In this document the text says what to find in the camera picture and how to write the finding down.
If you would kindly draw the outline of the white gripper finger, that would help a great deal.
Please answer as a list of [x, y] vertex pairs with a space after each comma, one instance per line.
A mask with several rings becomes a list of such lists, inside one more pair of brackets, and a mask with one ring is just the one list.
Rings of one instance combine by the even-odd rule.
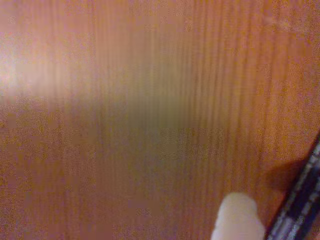
[[265, 233], [254, 199], [240, 192], [225, 196], [217, 213], [212, 240], [263, 240]]

